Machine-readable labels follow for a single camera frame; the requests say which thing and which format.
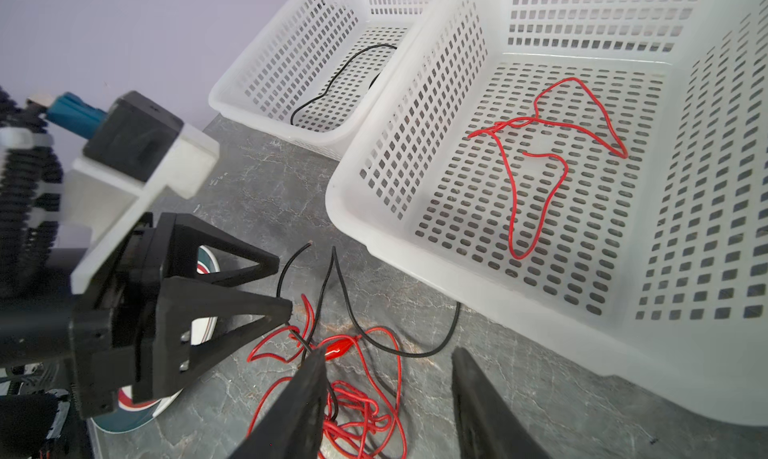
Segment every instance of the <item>blue connector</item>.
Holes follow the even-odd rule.
[[[72,92],[66,92],[56,98],[45,118],[80,137],[90,139],[107,118],[107,113],[89,106]]]

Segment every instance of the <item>white plastic basket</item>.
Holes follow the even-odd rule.
[[[440,0],[334,173],[333,223],[370,253],[600,375],[768,425],[768,0]],[[574,76],[629,158],[569,128],[478,128]],[[542,116],[608,138],[583,90]]]
[[[226,118],[339,160],[394,76],[428,1],[289,0],[216,83],[208,102]],[[328,95],[290,125],[292,113],[319,96],[355,52],[379,43],[398,51],[358,56]]]

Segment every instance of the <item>tangled red wire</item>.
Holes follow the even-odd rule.
[[[304,324],[304,331],[302,332],[301,337],[306,339],[306,333],[309,330],[310,324],[313,324],[315,321],[315,311],[312,308],[312,304],[310,304],[310,301],[304,294],[301,295],[301,299],[304,303],[304,311],[306,312],[306,323]],[[272,339],[284,331],[293,331],[294,333],[299,334],[299,328],[293,325],[283,326],[282,328],[274,330],[271,334],[262,339],[259,344],[257,344],[256,347],[250,352],[247,359],[248,362],[252,362],[260,358],[274,358],[280,362],[283,362],[284,364],[288,364],[299,357],[301,354],[302,346],[297,339],[293,340],[296,341],[296,347],[299,348],[299,351],[291,356],[291,358],[286,359],[270,352],[260,354],[258,353],[259,349],[261,349],[261,347],[264,346],[264,344],[269,339]],[[395,339],[395,336],[392,334],[392,332],[382,327],[374,327],[366,331],[368,334],[371,332],[383,332],[389,336],[389,339],[392,341],[392,347],[398,351],[400,350],[397,344],[397,340]],[[360,412],[362,414],[362,420],[351,421],[341,425],[333,420],[331,418],[332,401],[331,395],[329,393],[326,399],[328,410],[325,414],[325,420],[322,423],[322,433],[329,440],[331,445],[333,445],[334,448],[344,457],[348,457],[349,459],[372,459],[373,456],[384,450],[384,447],[389,444],[389,440],[392,438],[395,429],[397,429],[400,433],[400,438],[402,439],[401,459],[404,459],[408,455],[408,444],[406,443],[406,433],[402,427],[402,423],[400,422],[399,417],[400,397],[402,393],[402,359],[400,356],[397,356],[397,391],[395,396],[395,404],[392,405],[389,398],[387,398],[387,396],[382,392],[379,385],[373,380],[373,377],[371,376],[366,357],[363,355],[362,349],[360,349],[360,338],[361,336],[359,335],[333,335],[327,339],[323,339],[317,345],[317,348],[326,346],[326,361],[331,361],[335,358],[343,356],[352,348],[352,346],[354,346],[357,349],[358,355],[360,356],[360,361],[362,362],[363,370],[366,372],[366,377],[368,377],[371,386],[373,386],[373,388],[376,390],[376,393],[381,398],[381,401],[386,407],[386,411],[382,410],[383,407],[380,407],[377,401],[374,401],[372,398],[368,397],[368,395],[360,391],[360,389],[352,386],[350,383],[345,381],[333,381],[331,383],[331,388],[333,389],[334,394],[336,394],[339,407],[345,407],[351,411]],[[250,426],[248,427],[248,435],[250,435],[251,431],[254,429],[256,419],[258,418],[259,413],[261,412],[261,408],[264,406],[267,397],[272,393],[272,391],[275,390],[278,385],[282,384],[283,382],[290,381],[292,378],[293,377],[281,377],[274,384],[272,384],[269,389],[266,390],[266,393],[261,398],[261,401],[259,401],[259,405],[256,407],[254,418],[251,420]],[[355,434],[352,429],[360,427],[362,428],[362,433],[359,435]],[[384,440],[373,452],[366,452],[365,446],[368,436],[378,433],[386,434]],[[344,449],[340,443],[351,447],[354,452],[350,452]],[[321,452],[318,452],[317,455],[320,457],[320,459],[325,459]]]
[[[600,108],[600,111],[603,113],[603,118],[605,118],[605,122],[608,124],[608,130],[610,131],[610,135],[616,140],[620,147],[620,151],[616,148],[612,147],[610,144],[605,142],[602,138],[597,136],[595,133],[591,132],[590,130],[577,126],[576,124],[569,124],[567,122],[555,122],[551,120],[546,120],[539,117],[539,110],[538,110],[538,100],[542,98],[542,96],[550,93],[552,89],[555,87],[561,85],[564,82],[576,82],[579,86],[581,86],[581,89],[583,89],[589,96],[590,99],[592,99],[592,102],[595,103],[597,107]],[[583,83],[581,80],[577,79],[576,77],[567,77],[560,82],[556,82],[555,84],[552,84],[548,89],[545,89],[542,93],[540,93],[538,96],[536,96],[536,99],[533,101],[533,109],[534,109],[534,115],[533,116],[524,116],[524,117],[515,117],[511,120],[505,121],[505,122],[496,122],[493,126],[488,128],[481,128],[479,130],[476,130],[475,132],[469,134],[468,138],[479,136],[480,134],[488,134],[490,137],[494,138],[494,141],[496,141],[496,145],[498,146],[498,150],[502,154],[502,159],[504,160],[504,167],[507,169],[507,176],[509,177],[509,182],[512,185],[512,214],[509,217],[509,235],[507,238],[507,242],[509,244],[509,252],[512,254],[512,257],[515,259],[523,260],[526,257],[528,257],[529,254],[531,254],[536,247],[536,244],[538,243],[539,237],[542,235],[542,229],[544,227],[544,219],[547,216],[547,210],[549,209],[549,203],[552,201],[552,198],[554,197],[554,194],[558,191],[560,186],[562,185],[563,181],[565,180],[566,176],[568,176],[568,164],[565,162],[565,159],[560,157],[557,154],[547,153],[547,154],[531,154],[529,152],[523,152],[522,155],[526,157],[549,157],[556,159],[560,161],[560,163],[563,165],[563,175],[561,176],[560,180],[558,181],[557,185],[554,186],[552,191],[549,193],[549,196],[547,196],[547,200],[544,202],[544,207],[542,209],[541,217],[538,221],[538,227],[536,228],[536,234],[533,237],[533,241],[531,245],[528,247],[528,250],[526,250],[523,254],[518,255],[514,251],[514,244],[512,241],[513,231],[514,231],[514,217],[517,215],[518,211],[518,190],[517,187],[514,184],[514,177],[512,174],[512,169],[509,167],[509,161],[507,160],[507,153],[504,151],[504,146],[502,145],[501,139],[499,139],[496,136],[496,132],[502,130],[504,127],[510,126],[513,128],[522,128],[526,126],[530,126],[533,123],[537,124],[544,124],[545,126],[557,126],[557,127],[567,127],[567,128],[573,128],[578,130],[579,132],[582,132],[583,134],[586,134],[587,136],[590,136],[594,140],[596,140],[602,147],[605,147],[608,149],[609,152],[615,154],[616,156],[619,156],[621,158],[627,158],[629,157],[629,153],[627,152],[627,148],[624,147],[624,143],[621,142],[621,139],[619,139],[618,134],[614,130],[613,124],[610,123],[610,118],[608,117],[608,111],[603,106],[602,102],[598,100],[597,97],[594,96],[592,91]]]

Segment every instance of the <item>wall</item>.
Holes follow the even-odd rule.
[[[211,87],[285,1],[0,0],[0,86],[104,109],[135,89],[203,128]],[[51,132],[66,168],[84,141]]]

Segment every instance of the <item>table surface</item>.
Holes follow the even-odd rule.
[[[388,326],[412,350],[431,349],[440,342],[454,302],[373,258],[328,219],[325,189],[336,162],[220,116],[205,132],[221,144],[221,159],[208,183],[189,201],[166,194],[153,210],[192,212],[283,261],[312,240],[314,245],[294,262],[283,286],[283,297],[295,305],[295,325],[305,320],[300,294],[316,302],[335,245],[352,307],[363,327]],[[220,262],[223,269],[238,266],[228,257],[220,257]],[[244,289],[274,295],[275,285],[273,276]],[[249,319],[220,321],[219,327],[232,328]],[[316,337],[348,332],[352,326],[333,278]],[[401,418],[409,457],[458,458],[450,354],[456,346],[472,353],[506,404],[553,459],[744,459],[764,457],[768,450],[768,427],[728,425],[693,414],[619,377],[592,374],[464,308],[456,334],[442,353],[404,361]],[[123,435],[100,435],[103,450],[112,458],[127,459],[227,457],[243,440],[267,387],[295,370],[294,365],[272,359],[247,363],[251,347],[206,372],[156,421]],[[288,355],[295,351],[295,342],[280,336],[265,350]],[[379,377],[392,384],[395,359],[366,350]],[[331,363],[329,377],[367,385],[354,354]],[[393,439],[387,456],[400,457],[400,447]],[[340,457],[328,444],[322,450],[329,459]]]

